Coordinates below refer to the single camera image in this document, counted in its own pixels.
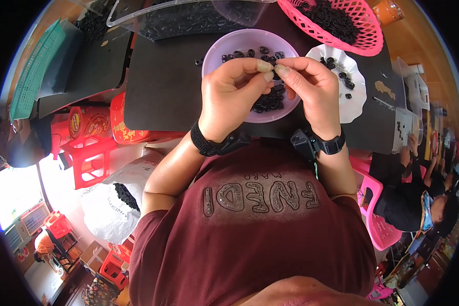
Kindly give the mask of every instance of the black table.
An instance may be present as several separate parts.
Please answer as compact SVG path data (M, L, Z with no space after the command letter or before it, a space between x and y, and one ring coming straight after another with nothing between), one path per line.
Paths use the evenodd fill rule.
M93 41L90 45L84 42L71 67L65 92L39 99L39 118L77 101L119 88L126 76L132 39L132 32L119 27L105 34L102 40Z
M255 28L281 36L301 56L321 44L297 28L277 3L268 6ZM201 68L194 64L194 60L203 58L221 36L223 34L196 34L157 42L139 37L135 42L126 89L126 126L133 130L189 131L202 109ZM393 89L386 42L382 51L374 57L347 54L357 61L367 88L362 115L352 123L343 124L347 144L362 150L391 153L395 113L373 99L376 96L394 105L394 100L377 91L374 85L380 80ZM308 126L302 102L280 120L264 124L243 123L252 136L270 138L290 138L296 129Z

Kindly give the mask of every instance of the red bucket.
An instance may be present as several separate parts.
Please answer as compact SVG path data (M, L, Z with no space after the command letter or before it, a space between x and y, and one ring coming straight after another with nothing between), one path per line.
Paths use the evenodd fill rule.
M110 128L108 107L79 107L71 109L68 130L73 139L102 136Z

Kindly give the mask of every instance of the hand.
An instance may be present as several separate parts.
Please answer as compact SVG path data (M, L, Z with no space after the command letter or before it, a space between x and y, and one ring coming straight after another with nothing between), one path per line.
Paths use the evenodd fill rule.
M328 141L341 133L338 79L322 63L309 57L277 60L275 72L285 82L289 99L298 94L313 132Z
M272 69L260 59L236 58L202 78L199 129L206 140L221 143L243 123L260 95L274 86Z
M405 166L405 168L410 163L410 149L407 146L404 146L401 150L401 164Z
M408 142L410 143L413 155L418 156L418 139L416 138L416 135L410 134L408 136Z

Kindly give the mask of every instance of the sack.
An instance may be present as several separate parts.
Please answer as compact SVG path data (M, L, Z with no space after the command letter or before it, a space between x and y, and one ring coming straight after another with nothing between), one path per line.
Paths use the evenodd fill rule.
M92 234L115 244L122 244L134 231L141 213L117 196L114 183L124 184L141 208L144 186L158 163L160 153L148 153L118 169L102 183L88 188L82 195L84 222Z

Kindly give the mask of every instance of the orange shirt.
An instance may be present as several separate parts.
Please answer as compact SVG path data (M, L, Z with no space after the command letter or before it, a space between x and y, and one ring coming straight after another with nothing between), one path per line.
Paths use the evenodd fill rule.
M36 251L40 254L53 253L54 244L44 230L36 237L34 246L36 247Z

